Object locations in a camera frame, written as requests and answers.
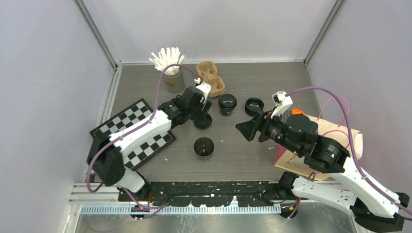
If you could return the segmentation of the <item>black coffee lid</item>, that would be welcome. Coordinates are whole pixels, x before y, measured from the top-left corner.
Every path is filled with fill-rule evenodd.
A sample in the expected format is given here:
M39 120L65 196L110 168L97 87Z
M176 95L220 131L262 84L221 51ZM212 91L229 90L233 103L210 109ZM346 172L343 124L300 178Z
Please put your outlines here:
M218 104L221 109L233 110L237 106L237 99L232 94L223 94L220 96Z
M212 124L212 117L211 117L210 114L207 114L207 115L205 116L205 118L200 119L200 120L197 120L197 121L194 121L193 123L194 123L194 125L195 125L195 127L196 127L197 129L205 130L205 129L207 129L207 128L209 128L209 127L211 126L211 124Z

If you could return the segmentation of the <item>brown cardboard cup carrier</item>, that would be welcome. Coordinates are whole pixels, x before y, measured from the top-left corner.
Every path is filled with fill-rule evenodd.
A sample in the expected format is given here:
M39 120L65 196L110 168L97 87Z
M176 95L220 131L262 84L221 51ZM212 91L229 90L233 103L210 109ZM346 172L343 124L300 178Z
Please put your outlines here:
M211 85L209 98L216 98L224 94L225 83L218 75L216 65L211 61L200 62L196 65L196 71L202 81Z

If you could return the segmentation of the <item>single black coffee cup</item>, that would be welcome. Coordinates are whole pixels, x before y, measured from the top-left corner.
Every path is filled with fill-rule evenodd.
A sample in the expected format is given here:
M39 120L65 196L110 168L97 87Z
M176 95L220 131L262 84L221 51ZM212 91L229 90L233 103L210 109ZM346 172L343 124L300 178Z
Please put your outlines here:
M233 111L234 111L234 108L233 108L233 107L231 107L231 108L223 108L223 107L221 107L221 108L220 108L220 113L221 113L223 116L225 116L225 117L232 115L232 114L233 114Z

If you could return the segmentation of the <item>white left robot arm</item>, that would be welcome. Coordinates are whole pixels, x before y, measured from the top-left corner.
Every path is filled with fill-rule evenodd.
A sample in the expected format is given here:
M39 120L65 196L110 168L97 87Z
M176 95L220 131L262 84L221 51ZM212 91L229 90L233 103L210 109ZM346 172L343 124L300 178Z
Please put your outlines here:
M130 191L138 201L145 200L149 188L136 171L128 168L124 158L148 139L206 117L212 87L208 84L187 87L183 94L159 105L145 119L110 135L96 133L86 159L88 172L94 171L106 186L117 185Z

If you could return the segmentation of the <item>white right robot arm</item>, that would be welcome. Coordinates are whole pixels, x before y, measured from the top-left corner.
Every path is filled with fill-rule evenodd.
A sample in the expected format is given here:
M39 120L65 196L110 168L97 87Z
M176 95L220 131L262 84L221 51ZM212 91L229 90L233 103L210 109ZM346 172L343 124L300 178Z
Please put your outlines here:
M260 132L259 142L273 140L294 155L303 158L311 169L327 174L345 186L337 190L307 180L292 172L284 172L277 183L278 195L283 199L304 198L338 209L362 227L376 233L400 232L405 218L399 209L407 207L409 196L368 183L366 172L357 168L348 149L338 141L318 134L318 124L306 115L287 118L270 117L258 112L250 121L236 125L236 129L252 141Z

